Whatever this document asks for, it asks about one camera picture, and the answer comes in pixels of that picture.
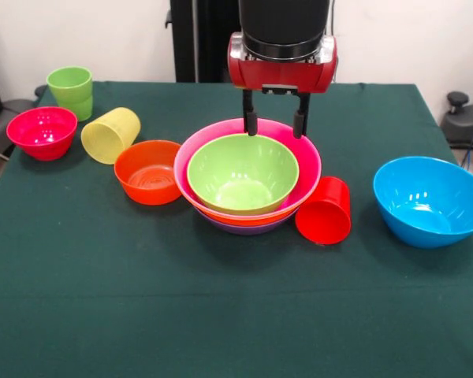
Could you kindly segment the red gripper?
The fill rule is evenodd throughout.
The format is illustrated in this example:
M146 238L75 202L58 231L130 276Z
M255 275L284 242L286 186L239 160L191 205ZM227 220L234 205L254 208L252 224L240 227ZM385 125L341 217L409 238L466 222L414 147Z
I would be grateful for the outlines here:
M332 83L337 68L337 41L331 35L321 38L318 49L303 61L264 61L250 53L243 42L243 33L234 32L229 40L227 62L229 76L242 91L244 131L257 134L257 114L252 102L252 91L288 94L298 93L299 108L294 113L293 136L300 139L307 134L310 93L324 93Z

